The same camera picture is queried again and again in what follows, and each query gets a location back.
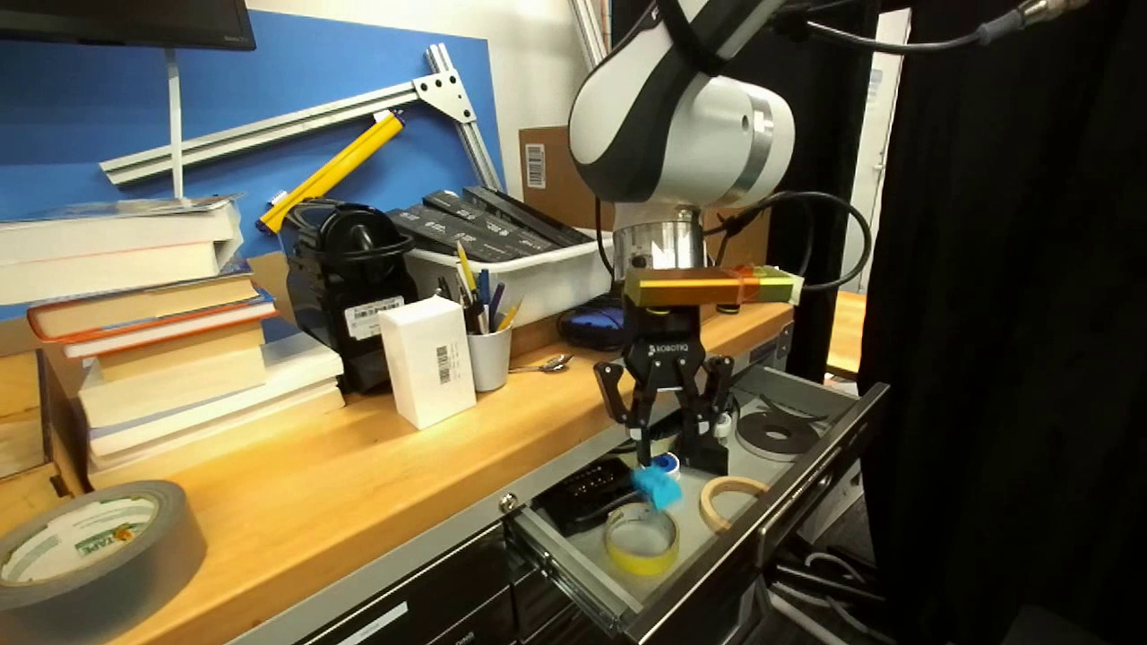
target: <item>metal drawer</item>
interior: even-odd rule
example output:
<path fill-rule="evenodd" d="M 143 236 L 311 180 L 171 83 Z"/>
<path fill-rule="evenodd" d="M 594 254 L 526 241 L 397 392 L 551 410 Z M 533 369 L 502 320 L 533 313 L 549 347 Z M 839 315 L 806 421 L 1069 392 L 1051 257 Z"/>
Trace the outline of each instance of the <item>metal drawer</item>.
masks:
<path fill-rule="evenodd" d="M 637 582 L 612 570 L 602 528 L 566 539 L 529 504 L 514 504 L 510 516 L 514 543 L 617 640 L 720 640 L 734 633 L 743 590 L 855 462 L 885 402 L 885 388 L 848 399 L 766 365 L 743 369 L 734 395 L 739 402 L 766 399 L 777 410 L 815 414 L 815 442 L 794 455 L 763 499 L 716 499 L 734 523 L 725 534 L 714 534 L 695 507 L 709 478 L 682 474 L 685 499 L 670 507 L 677 521 L 677 564 L 663 578 Z"/>

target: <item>wooden countertop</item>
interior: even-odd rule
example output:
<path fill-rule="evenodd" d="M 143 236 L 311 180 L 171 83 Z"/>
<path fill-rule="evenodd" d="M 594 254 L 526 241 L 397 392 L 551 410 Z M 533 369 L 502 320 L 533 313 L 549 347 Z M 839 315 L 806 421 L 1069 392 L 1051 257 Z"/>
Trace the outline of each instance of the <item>wooden countertop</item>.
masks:
<path fill-rule="evenodd" d="M 781 306 L 709 315 L 709 353 L 743 353 L 787 325 Z M 119 640 L 229 640 L 311 590 L 354 574 L 468 503 L 610 425 L 590 377 L 538 371 L 549 345 L 514 357 L 502 392 L 468 412 L 412 429 L 391 399 L 301 421 L 273 442 L 176 474 L 207 539 L 197 578 Z"/>

